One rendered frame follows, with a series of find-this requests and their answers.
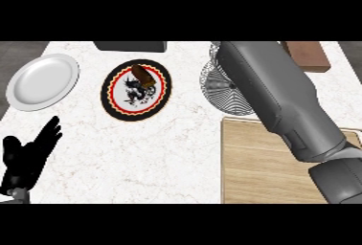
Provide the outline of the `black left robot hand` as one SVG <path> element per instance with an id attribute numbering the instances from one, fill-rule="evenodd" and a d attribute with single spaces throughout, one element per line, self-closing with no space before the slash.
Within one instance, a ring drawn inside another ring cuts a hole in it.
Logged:
<path id="1" fill-rule="evenodd" d="M 53 116 L 32 142 L 22 145 L 16 136 L 3 139 L 6 172 L 0 185 L 1 194 L 10 195 L 13 189 L 34 188 L 60 137 L 59 118 Z"/>

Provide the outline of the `black red patterned round tray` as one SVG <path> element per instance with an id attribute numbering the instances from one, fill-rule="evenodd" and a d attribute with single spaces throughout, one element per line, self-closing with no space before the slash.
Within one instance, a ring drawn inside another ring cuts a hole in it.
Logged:
<path id="1" fill-rule="evenodd" d="M 140 65 L 155 83 L 149 88 L 133 75 L 131 66 Z M 102 106 L 108 114 L 121 121 L 136 122 L 152 117 L 171 96 L 173 81 L 165 67 L 149 59 L 133 59 L 109 72 L 100 90 Z"/>

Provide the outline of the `white round plate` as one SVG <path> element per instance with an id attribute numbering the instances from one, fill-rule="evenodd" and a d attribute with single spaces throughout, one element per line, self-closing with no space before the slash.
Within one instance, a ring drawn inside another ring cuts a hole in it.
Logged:
<path id="1" fill-rule="evenodd" d="M 53 106 L 69 94 L 81 74 L 75 59 L 63 54 L 37 57 L 16 71 L 6 90 L 9 105 L 19 111 Z"/>

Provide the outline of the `dark grey flat appliance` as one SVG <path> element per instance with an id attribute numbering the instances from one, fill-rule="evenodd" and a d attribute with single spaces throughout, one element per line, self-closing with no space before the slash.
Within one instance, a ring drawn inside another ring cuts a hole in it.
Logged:
<path id="1" fill-rule="evenodd" d="M 165 41 L 94 41 L 100 51 L 164 53 Z"/>

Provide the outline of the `pale wooden cutting board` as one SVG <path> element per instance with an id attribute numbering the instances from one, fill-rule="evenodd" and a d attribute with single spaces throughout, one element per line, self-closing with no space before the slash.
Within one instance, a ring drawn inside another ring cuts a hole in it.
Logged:
<path id="1" fill-rule="evenodd" d="M 221 202 L 226 204 L 325 204 L 308 168 L 261 122 L 223 118 L 220 123 Z"/>

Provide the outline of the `brown wooden block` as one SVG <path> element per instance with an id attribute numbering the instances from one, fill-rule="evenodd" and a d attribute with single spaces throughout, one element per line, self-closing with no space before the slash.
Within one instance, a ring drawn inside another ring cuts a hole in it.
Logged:
<path id="1" fill-rule="evenodd" d="M 280 46 L 304 72 L 323 73 L 331 69 L 317 41 L 282 41 Z"/>

